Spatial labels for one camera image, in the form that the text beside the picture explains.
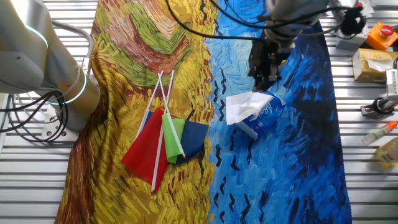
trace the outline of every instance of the tissue pack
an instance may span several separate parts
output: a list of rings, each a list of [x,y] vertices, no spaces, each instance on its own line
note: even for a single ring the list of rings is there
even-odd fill
[[[363,82],[385,82],[386,72],[380,72],[369,66],[368,60],[376,63],[379,61],[394,61],[398,57],[398,52],[386,52],[381,50],[359,49],[353,56],[353,70],[355,81]]]
[[[254,140],[262,136],[264,132],[275,123],[276,119],[285,108],[285,102],[279,97],[275,96],[271,92],[266,92],[264,94],[268,94],[274,98],[265,107],[263,107],[259,116],[256,119],[253,119],[255,116],[251,115],[243,121],[236,123],[240,129]]]

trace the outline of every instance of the white flag stick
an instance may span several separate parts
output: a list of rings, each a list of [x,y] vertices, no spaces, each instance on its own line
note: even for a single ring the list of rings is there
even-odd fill
[[[173,85],[173,77],[174,77],[174,70],[172,72],[172,77],[170,79],[170,85],[169,85],[169,92],[167,93],[167,99],[166,103],[169,103],[169,98],[170,98],[170,91],[171,91],[171,86]],[[155,160],[155,169],[154,169],[154,175],[152,176],[152,186],[150,188],[150,191],[153,192],[155,191],[155,186],[156,186],[156,178],[157,178],[157,170],[159,168],[159,158],[160,158],[160,150],[162,149],[162,141],[163,141],[163,124],[160,127],[160,134],[159,134],[159,142],[157,143],[157,152],[156,152],[156,160]]]
[[[164,89],[163,89],[163,84],[162,84],[162,82],[160,82],[160,89],[162,90],[163,99],[166,101],[166,96],[165,96],[165,94],[164,94]],[[171,115],[170,115],[169,107],[167,106],[167,102],[165,102],[165,103],[166,103],[166,104],[165,104],[165,110],[167,111],[166,117],[167,117],[167,119],[168,119],[168,121],[169,121],[169,123],[170,123],[170,126],[171,126],[171,128],[172,128],[172,132],[173,132],[175,141],[177,142],[178,149],[179,149],[180,153],[182,154],[182,157],[185,159],[186,156],[185,156],[184,151],[182,150],[182,146],[181,146],[180,139],[178,138],[177,132],[176,132],[176,130],[175,130],[175,127],[174,127],[174,124],[173,124],[173,120],[172,120],[172,117],[171,117]]]
[[[157,87],[159,86],[159,82],[160,82],[160,80],[158,79],[158,81],[157,81],[157,83],[156,83],[156,86],[155,86],[155,89],[154,89],[154,92],[153,92],[152,96],[150,97],[150,100],[149,100],[149,104],[148,104],[148,106],[147,106],[147,109],[145,110],[144,117],[142,118],[141,124],[139,125],[136,138],[135,138],[134,140],[137,139],[139,133],[141,133],[141,131],[144,129],[145,122],[147,121],[147,117],[148,117],[148,114],[149,114],[149,108],[150,108],[150,105],[152,104],[152,101],[154,100]]]

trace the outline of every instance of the yellow bottle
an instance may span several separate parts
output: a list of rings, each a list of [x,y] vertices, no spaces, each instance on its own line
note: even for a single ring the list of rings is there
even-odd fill
[[[386,167],[398,164],[398,137],[376,150],[376,156]]]

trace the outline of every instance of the metal grating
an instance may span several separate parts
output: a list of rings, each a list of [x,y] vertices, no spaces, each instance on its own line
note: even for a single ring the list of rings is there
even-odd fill
[[[377,6],[369,20],[371,27],[379,21],[392,26],[398,24],[396,0],[374,2]],[[48,0],[44,3],[52,18],[91,31],[96,0]],[[333,19],[321,19],[321,24],[328,29],[333,26]],[[69,31],[56,29],[56,33],[76,60],[81,62],[87,51],[87,41]],[[336,49],[336,40],[330,35],[326,35],[326,41],[335,84],[353,223],[398,223],[398,166],[380,173],[380,166],[373,156],[379,145],[398,136],[398,129],[370,146],[363,146],[360,142],[370,129],[388,121],[397,121],[398,114],[378,120],[361,116],[359,106],[368,105],[385,94],[386,87],[354,82],[350,59],[353,53]],[[25,103],[29,102],[28,97],[22,99]],[[24,113],[20,116],[22,119],[27,117]],[[37,114],[36,118],[44,120],[42,114]],[[33,133],[41,135],[42,124],[29,123],[27,126]],[[63,193],[72,146],[73,142],[38,146],[21,139],[16,133],[7,133],[0,154],[0,223],[53,223]]]

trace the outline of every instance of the black cord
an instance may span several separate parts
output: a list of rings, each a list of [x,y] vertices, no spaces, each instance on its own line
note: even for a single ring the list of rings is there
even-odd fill
[[[26,104],[26,105],[21,106],[21,107],[18,107],[18,108],[0,109],[0,112],[13,112],[13,111],[23,110],[23,109],[26,109],[26,108],[28,108],[28,107],[30,107],[30,106],[34,106],[34,105],[37,104],[38,102],[42,101],[44,98],[47,98],[48,96],[51,97],[51,96],[53,96],[53,95],[54,95],[53,92],[46,93],[46,94],[44,94],[42,97],[40,97],[39,99],[37,99],[37,100],[35,100],[35,101],[33,101],[33,102],[29,103],[29,104]]]
[[[332,34],[332,36],[337,37],[337,38],[339,38],[339,39],[341,39],[341,40],[351,40],[351,39],[353,39],[354,37],[356,37],[357,35],[358,35],[358,34],[355,34],[355,35],[353,35],[353,36],[351,36],[351,37],[341,37],[341,36],[339,36],[339,35]]]
[[[32,114],[25,121],[23,121],[22,123],[18,124],[17,126],[15,126],[13,128],[1,129],[0,133],[6,133],[8,131],[14,131],[15,129],[21,128],[23,125],[27,124],[29,121],[31,121],[31,119],[35,116],[35,114],[37,112],[39,112],[39,110],[45,104],[45,102],[47,102],[53,96],[53,94],[54,93],[50,93],[49,96],[46,97],[44,99],[44,101],[40,103],[40,105],[32,112]],[[10,103],[10,100],[11,100],[11,96],[9,96],[9,98],[8,98],[7,105]]]
[[[366,24],[366,18],[361,14],[363,7],[354,7],[344,12],[340,31],[344,35],[360,34]]]
[[[232,37],[232,36],[217,36],[217,35],[209,35],[209,34],[202,34],[201,32],[195,31],[189,27],[187,27],[185,24],[183,24],[178,18],[177,16],[174,14],[172,8],[170,7],[170,3],[169,0],[166,0],[166,5],[167,8],[169,9],[172,17],[175,19],[175,21],[177,21],[177,23],[184,28],[185,30],[191,32],[192,34],[196,34],[199,35],[201,37],[206,37],[206,38],[213,38],[213,39],[229,39],[229,40],[254,40],[254,41],[263,41],[265,42],[265,40],[257,38],[257,37]]]
[[[393,67],[394,69],[398,69],[397,63],[398,63],[398,58],[396,58],[396,59],[394,60],[394,63],[392,64],[392,67]]]
[[[302,21],[304,19],[319,15],[321,13],[325,13],[325,12],[329,12],[329,11],[337,11],[337,10],[353,10],[353,9],[357,9],[356,7],[344,7],[344,6],[337,6],[337,7],[329,7],[326,9],[321,9],[303,16],[300,16],[296,19],[292,19],[291,21],[285,21],[285,22],[281,22],[280,24],[277,25],[271,25],[271,26],[259,26],[259,25],[255,25],[255,24],[250,24],[247,22],[242,22],[239,19],[229,15],[224,9],[222,9],[216,2],[214,2],[214,0],[210,0],[210,2],[218,9],[220,10],[220,12],[222,12],[224,15],[226,15],[228,18],[230,18],[231,20],[237,22],[238,24],[247,26],[247,27],[252,27],[252,28],[257,28],[257,29],[275,29],[275,28],[280,28],[298,21]]]
[[[7,116],[4,116],[4,117],[2,118],[0,130],[2,130],[2,129],[4,128],[4,124],[6,123],[6,119],[7,119]]]
[[[379,109],[379,105],[378,105],[378,102],[379,102],[379,100],[381,100],[382,99],[382,97],[378,97],[378,98],[376,98],[374,101],[373,101],[373,103],[372,103],[372,107],[373,107],[373,110],[376,112],[376,113],[378,113],[378,114],[391,114],[393,111],[394,111],[394,109],[392,108],[392,109],[388,109],[388,111],[382,111],[382,110],[380,110]]]
[[[65,100],[61,100],[61,98],[57,98],[57,101],[58,101],[58,105],[60,106],[60,109],[62,110],[64,106],[65,106],[65,109],[62,110],[62,113],[60,114],[60,117],[59,117],[59,120],[61,121],[60,125],[58,126],[56,132],[55,132],[54,134],[52,134],[50,137],[48,137],[47,139],[40,139],[40,138],[34,136],[27,128],[25,128],[25,126],[22,126],[21,128],[23,128],[23,129],[25,130],[26,133],[28,133],[32,138],[34,138],[34,139],[36,139],[36,140],[29,139],[29,138],[25,137],[25,136],[22,135],[17,129],[15,129],[15,132],[16,132],[21,138],[23,138],[23,139],[25,139],[26,141],[29,141],[29,142],[52,142],[52,141],[58,139],[58,138],[62,135],[62,133],[64,132],[65,127],[66,127],[67,122],[68,122],[68,108],[67,108],[67,104],[65,104]],[[12,104],[13,104],[13,107],[16,106],[16,105],[15,105],[14,96],[12,97]],[[7,112],[7,115],[8,115],[8,117],[9,117],[9,119],[11,120],[10,112]],[[21,120],[19,119],[19,115],[18,115],[18,113],[17,113],[16,111],[15,111],[15,116],[16,116],[18,122],[21,123]]]

